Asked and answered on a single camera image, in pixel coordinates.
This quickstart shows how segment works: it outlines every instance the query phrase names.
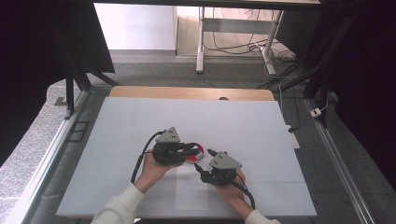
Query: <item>person's left hand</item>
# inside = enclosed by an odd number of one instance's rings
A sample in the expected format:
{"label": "person's left hand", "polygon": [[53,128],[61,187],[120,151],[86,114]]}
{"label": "person's left hand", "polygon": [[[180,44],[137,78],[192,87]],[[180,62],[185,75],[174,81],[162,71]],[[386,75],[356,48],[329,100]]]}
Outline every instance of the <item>person's left hand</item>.
{"label": "person's left hand", "polygon": [[152,150],[148,150],[145,154],[142,174],[134,182],[134,186],[142,193],[146,193],[157,181],[163,178],[168,170],[182,164],[183,163],[168,166],[161,165],[155,161]]}

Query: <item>black device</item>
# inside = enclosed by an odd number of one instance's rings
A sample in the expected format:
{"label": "black device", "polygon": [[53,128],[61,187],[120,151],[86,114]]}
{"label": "black device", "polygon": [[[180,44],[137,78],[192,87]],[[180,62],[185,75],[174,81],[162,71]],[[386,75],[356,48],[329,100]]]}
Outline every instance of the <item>black device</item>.
{"label": "black device", "polygon": [[156,162],[162,165],[173,165],[179,164],[186,161],[187,157],[198,155],[200,153],[196,143],[180,143],[175,127],[168,130],[157,132],[150,137],[145,147],[143,148],[142,154],[137,159],[134,172],[132,174],[131,182],[134,184],[136,179],[137,171],[139,170],[140,164],[145,156],[145,153],[149,147],[151,141],[158,136],[155,141],[157,142],[152,150],[152,155]]}
{"label": "black device", "polygon": [[[242,192],[249,197],[250,205],[255,209],[256,205],[254,203],[253,195],[248,191],[248,187],[242,177],[236,172],[236,169],[241,168],[242,164],[230,157],[227,152],[216,152],[210,148],[206,151],[209,155],[213,156],[212,161],[209,163],[212,170],[204,171],[200,165],[197,163],[194,164],[196,171],[201,174],[202,182],[218,186],[233,185],[234,187],[242,190]],[[237,176],[241,178],[244,186],[241,186],[234,181]]]}

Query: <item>white sleeve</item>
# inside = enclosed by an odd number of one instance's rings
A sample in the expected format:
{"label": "white sleeve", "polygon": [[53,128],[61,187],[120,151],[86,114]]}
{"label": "white sleeve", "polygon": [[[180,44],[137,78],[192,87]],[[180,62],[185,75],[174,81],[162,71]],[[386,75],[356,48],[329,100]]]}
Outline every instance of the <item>white sleeve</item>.
{"label": "white sleeve", "polygon": [[248,215],[245,220],[245,224],[280,224],[280,222],[276,219],[270,220],[263,216],[259,211],[254,210]]}
{"label": "white sleeve", "polygon": [[114,196],[105,207],[97,213],[92,224],[131,224],[136,217],[136,207],[142,202],[145,194],[133,184],[121,194]]}

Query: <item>person's right hand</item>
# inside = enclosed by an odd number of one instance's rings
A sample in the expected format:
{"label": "person's right hand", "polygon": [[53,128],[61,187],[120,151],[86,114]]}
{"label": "person's right hand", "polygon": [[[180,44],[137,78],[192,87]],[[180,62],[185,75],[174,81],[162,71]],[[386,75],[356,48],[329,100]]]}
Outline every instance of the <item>person's right hand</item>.
{"label": "person's right hand", "polygon": [[[235,182],[241,186],[244,186],[246,177],[242,173],[241,169],[236,169],[236,173],[239,174],[235,178]],[[234,187],[233,185],[217,186],[213,185],[224,198],[224,200],[231,205],[242,219],[246,219],[248,215],[254,210],[246,201],[245,194],[242,190]]]}

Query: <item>sweater cuff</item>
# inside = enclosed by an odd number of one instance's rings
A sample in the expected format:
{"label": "sweater cuff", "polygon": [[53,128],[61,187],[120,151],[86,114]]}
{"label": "sweater cuff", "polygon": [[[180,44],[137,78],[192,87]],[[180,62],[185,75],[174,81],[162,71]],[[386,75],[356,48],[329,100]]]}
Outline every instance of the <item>sweater cuff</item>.
{"label": "sweater cuff", "polygon": [[263,216],[259,211],[254,210],[251,212],[248,216],[247,219],[245,220],[245,224],[254,224],[254,223],[262,223],[262,224],[276,224],[279,223],[276,220],[270,220]]}
{"label": "sweater cuff", "polygon": [[142,202],[145,194],[140,192],[132,183],[121,194],[117,195],[117,200],[129,210],[134,212],[136,207]]}

